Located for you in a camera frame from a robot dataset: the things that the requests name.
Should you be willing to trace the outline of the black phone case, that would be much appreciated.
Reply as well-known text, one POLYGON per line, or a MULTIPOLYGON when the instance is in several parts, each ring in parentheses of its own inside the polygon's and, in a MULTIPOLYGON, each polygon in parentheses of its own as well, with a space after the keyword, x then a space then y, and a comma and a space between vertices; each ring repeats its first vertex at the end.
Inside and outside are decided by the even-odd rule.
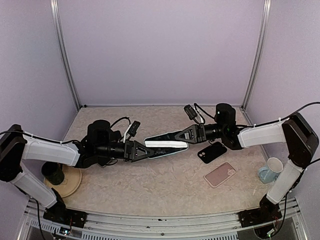
POLYGON ((220 142, 215 142, 197 153, 197 156, 205 163, 209 164, 227 152, 227 148, 220 142))

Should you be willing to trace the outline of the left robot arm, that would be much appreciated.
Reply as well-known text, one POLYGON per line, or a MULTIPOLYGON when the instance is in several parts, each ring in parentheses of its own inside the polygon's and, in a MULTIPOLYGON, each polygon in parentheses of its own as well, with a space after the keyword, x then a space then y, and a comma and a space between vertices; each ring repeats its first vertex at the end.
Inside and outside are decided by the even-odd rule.
POLYGON ((92 165, 107 165, 112 159, 136 162, 151 157, 154 151, 138 141, 122 139, 120 131, 113 131, 107 120, 96 120, 87 127, 81 140, 67 142, 42 138, 22 130, 18 124, 1 132, 0 179, 12 183, 25 194, 37 200, 57 221, 70 218, 59 193, 47 187, 22 163, 23 160, 40 160, 63 164, 77 169, 92 165))

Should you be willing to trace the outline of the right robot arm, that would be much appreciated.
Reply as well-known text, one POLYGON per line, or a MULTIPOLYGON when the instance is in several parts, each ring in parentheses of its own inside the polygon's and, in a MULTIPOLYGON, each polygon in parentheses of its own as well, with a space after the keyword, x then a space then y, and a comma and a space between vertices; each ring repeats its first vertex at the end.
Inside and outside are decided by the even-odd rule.
POLYGON ((266 222, 275 212, 275 206, 299 183, 305 169, 314 163, 320 140, 301 109, 274 121, 255 125, 236 123, 236 110, 228 103, 215 106, 214 123, 196 123, 175 135, 177 141, 199 144, 220 139, 230 150, 262 146, 270 157, 282 158, 283 170, 267 192, 265 203, 260 203, 256 218, 266 222))

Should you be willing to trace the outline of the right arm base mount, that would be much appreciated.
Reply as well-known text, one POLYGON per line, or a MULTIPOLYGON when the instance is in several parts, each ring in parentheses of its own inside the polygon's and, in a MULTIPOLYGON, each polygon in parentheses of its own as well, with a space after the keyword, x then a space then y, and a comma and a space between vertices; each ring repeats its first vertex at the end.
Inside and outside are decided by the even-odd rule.
POLYGON ((260 225, 281 219, 282 213, 279 209, 268 210, 265 207, 258 207, 249 210, 243 210, 238 213, 239 221, 242 228, 260 225))

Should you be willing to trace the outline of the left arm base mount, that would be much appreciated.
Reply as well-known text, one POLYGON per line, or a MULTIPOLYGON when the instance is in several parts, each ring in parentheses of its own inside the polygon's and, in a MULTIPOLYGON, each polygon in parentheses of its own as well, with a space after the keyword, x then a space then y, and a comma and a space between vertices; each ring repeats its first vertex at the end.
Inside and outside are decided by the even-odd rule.
POLYGON ((69 208, 51 207, 45 210, 43 218, 71 227, 84 228, 87 215, 88 214, 84 211, 69 208))

